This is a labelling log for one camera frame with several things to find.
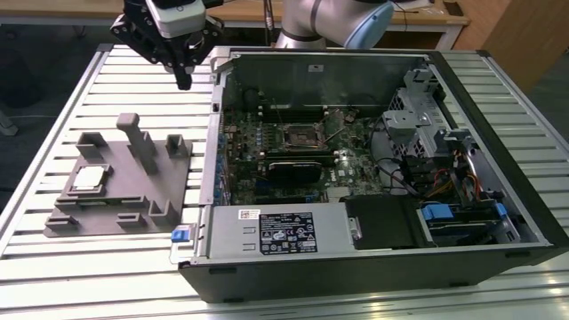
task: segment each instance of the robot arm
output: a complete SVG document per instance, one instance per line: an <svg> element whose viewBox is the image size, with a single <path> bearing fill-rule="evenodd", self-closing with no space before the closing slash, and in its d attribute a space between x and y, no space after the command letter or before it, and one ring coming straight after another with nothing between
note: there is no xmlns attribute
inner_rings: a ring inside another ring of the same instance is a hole
<svg viewBox="0 0 569 320"><path fill-rule="evenodd" d="M190 74L218 43L222 21L205 10L228 0L124 0L110 32L152 63L174 74L189 90ZM369 49L392 20L388 0L284 0L277 47L324 49L325 39L346 49Z"/></svg>
<svg viewBox="0 0 569 320"><path fill-rule="evenodd" d="M174 74L177 88L189 90L190 74L222 36L222 21L205 9L222 0L124 0L124 14L110 32L149 62Z"/></svg>

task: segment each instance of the blue latch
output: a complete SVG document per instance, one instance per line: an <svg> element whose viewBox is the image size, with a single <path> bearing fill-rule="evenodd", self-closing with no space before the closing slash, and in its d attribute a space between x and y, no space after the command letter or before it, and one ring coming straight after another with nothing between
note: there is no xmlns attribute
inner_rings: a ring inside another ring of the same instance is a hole
<svg viewBox="0 0 569 320"><path fill-rule="evenodd" d="M494 207L495 207L495 210L499 214L499 218L503 218L505 216L507 216L506 207L501 203L494 204Z"/></svg>
<svg viewBox="0 0 569 320"><path fill-rule="evenodd" d="M174 231L172 231L169 239L172 243L189 242L189 236L189 226L178 226Z"/></svg>
<svg viewBox="0 0 569 320"><path fill-rule="evenodd" d="M431 219L451 219L454 217L450 206L445 204L426 205L421 209L421 213L426 221Z"/></svg>

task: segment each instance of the motherboard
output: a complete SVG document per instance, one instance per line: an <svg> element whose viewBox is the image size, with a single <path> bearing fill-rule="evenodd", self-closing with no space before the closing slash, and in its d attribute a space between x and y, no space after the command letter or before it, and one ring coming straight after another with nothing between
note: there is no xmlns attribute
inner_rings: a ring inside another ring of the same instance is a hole
<svg viewBox="0 0 569 320"><path fill-rule="evenodd" d="M368 147L374 123L349 107L226 110L218 152L226 173L222 202L326 203L384 192Z"/></svg>

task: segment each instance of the sticker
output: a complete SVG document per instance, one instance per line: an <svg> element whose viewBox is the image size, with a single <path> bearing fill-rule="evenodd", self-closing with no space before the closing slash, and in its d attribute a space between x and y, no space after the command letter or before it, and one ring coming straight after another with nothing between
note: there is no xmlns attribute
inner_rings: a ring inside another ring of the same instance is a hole
<svg viewBox="0 0 569 320"><path fill-rule="evenodd" d="M324 65L309 65L309 72L324 72Z"/></svg>
<svg viewBox="0 0 569 320"><path fill-rule="evenodd" d="M238 210L238 220L257 220L260 215L258 209Z"/></svg>
<svg viewBox="0 0 569 320"><path fill-rule="evenodd" d="M257 213L257 218L260 252L264 255L318 252L312 212L274 215Z"/></svg>

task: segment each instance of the aluminum extrusion table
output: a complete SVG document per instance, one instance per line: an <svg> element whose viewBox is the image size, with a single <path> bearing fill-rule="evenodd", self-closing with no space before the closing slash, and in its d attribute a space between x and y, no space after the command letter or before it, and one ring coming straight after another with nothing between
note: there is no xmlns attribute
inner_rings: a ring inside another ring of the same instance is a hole
<svg viewBox="0 0 569 320"><path fill-rule="evenodd" d="M445 59L569 231L565 140L491 59L473 51L446 52ZM212 98L208 63L196 68L192 90L184 92L161 65L122 45L101 45L0 216L0 319L569 318L569 254L473 287L208 305L169 263L169 234L45 238L44 222L78 156L73 143L89 130L106 140L125 139L113 128L122 112L140 114L140 127L154 139L182 134L193 141L182 221L196 221Z"/></svg>

